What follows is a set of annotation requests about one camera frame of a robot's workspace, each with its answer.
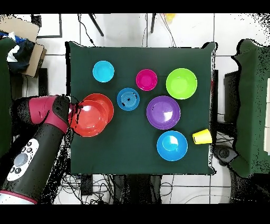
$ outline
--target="plastic bowl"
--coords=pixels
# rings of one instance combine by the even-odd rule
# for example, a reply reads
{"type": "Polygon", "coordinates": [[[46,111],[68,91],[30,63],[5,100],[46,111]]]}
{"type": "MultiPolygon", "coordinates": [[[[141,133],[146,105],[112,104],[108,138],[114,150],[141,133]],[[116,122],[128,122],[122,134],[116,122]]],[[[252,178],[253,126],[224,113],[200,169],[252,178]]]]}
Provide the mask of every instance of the plastic bowl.
{"type": "Polygon", "coordinates": [[[108,61],[99,61],[94,65],[93,76],[98,82],[108,82],[114,75],[114,67],[108,61]]]}
{"type": "Polygon", "coordinates": [[[136,84],[141,90],[150,91],[157,83],[158,77],[150,69],[143,69],[136,76],[136,84]]]}
{"type": "Polygon", "coordinates": [[[131,88],[122,89],[117,95],[118,106],[125,111],[131,111],[138,107],[140,96],[136,90],[131,88]]]}
{"type": "Polygon", "coordinates": [[[168,75],[166,89],[169,95],[176,99],[187,99],[191,97],[197,89],[197,78],[195,74],[188,69],[176,69],[168,75]]]}
{"type": "Polygon", "coordinates": [[[149,102],[146,115],[149,123],[157,129],[170,129],[180,119],[178,103],[168,96],[159,96],[149,102]]]}
{"type": "Polygon", "coordinates": [[[158,138],[157,150],[167,161],[177,161],[187,153],[188,142],[180,132],[169,130],[158,138]]]}
{"type": "Polygon", "coordinates": [[[93,100],[93,101],[100,103],[105,108],[105,110],[107,112],[108,123],[111,121],[111,119],[113,117],[114,109],[113,109],[112,101],[107,96],[105,96],[103,94],[90,94],[87,97],[85,97],[85,99],[83,101],[85,101],[85,100],[93,100]]]}
{"type": "Polygon", "coordinates": [[[83,137],[93,137],[106,127],[108,115],[98,102],[86,100],[78,104],[78,111],[71,120],[71,128],[83,137]]]}

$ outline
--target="purple bowl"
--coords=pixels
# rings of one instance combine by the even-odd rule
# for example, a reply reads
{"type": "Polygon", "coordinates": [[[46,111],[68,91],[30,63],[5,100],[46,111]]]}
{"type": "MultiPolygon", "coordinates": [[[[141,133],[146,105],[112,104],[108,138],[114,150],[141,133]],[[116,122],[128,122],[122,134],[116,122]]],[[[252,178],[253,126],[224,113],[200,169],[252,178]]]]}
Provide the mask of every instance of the purple bowl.
{"type": "Polygon", "coordinates": [[[149,102],[146,116],[155,128],[167,130],[174,127],[179,121],[180,107],[171,97],[159,96],[149,102]]]}

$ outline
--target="orange bowl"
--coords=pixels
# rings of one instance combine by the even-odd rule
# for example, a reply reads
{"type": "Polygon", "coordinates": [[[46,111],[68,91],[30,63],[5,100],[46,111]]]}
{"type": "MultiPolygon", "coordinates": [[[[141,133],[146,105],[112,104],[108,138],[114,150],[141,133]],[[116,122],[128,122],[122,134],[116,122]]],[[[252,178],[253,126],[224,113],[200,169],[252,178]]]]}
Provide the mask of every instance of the orange bowl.
{"type": "Polygon", "coordinates": [[[105,108],[108,114],[108,123],[111,121],[113,117],[114,108],[112,101],[107,96],[103,94],[90,94],[87,97],[85,97],[84,101],[85,100],[93,100],[100,103],[105,108]]]}
{"type": "Polygon", "coordinates": [[[101,133],[108,122],[105,108],[93,100],[78,104],[77,113],[71,120],[71,128],[83,137],[93,137],[101,133]]]}

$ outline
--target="robot control buttons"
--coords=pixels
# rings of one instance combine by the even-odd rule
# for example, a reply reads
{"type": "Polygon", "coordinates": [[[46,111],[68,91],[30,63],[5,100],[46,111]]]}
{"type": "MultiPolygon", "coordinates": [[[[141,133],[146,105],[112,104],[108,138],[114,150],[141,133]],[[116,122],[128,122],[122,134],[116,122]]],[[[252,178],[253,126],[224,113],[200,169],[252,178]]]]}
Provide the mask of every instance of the robot control buttons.
{"type": "Polygon", "coordinates": [[[20,173],[21,171],[22,171],[21,168],[17,168],[17,169],[15,170],[15,173],[18,174],[18,173],[20,173]]]}
{"type": "Polygon", "coordinates": [[[15,158],[14,165],[15,166],[22,166],[27,162],[27,160],[28,160],[28,155],[25,153],[21,153],[15,158]]]}
{"type": "Polygon", "coordinates": [[[28,141],[28,143],[22,148],[21,153],[14,159],[13,168],[7,176],[8,181],[18,180],[24,175],[28,167],[31,165],[31,161],[35,157],[38,147],[39,143],[36,139],[32,138],[28,141]]]}

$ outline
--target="cardboard box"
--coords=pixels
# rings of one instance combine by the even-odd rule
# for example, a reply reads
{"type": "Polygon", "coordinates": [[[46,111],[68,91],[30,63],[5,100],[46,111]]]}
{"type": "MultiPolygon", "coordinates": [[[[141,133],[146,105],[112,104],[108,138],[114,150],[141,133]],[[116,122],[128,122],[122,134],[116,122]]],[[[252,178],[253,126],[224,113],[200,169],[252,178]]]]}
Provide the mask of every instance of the cardboard box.
{"type": "Polygon", "coordinates": [[[26,71],[22,73],[31,77],[38,76],[38,69],[41,67],[47,51],[43,45],[36,43],[36,37],[39,30],[39,26],[14,16],[5,16],[0,20],[0,31],[6,33],[14,32],[16,36],[27,38],[35,43],[29,66],[26,71]]]}

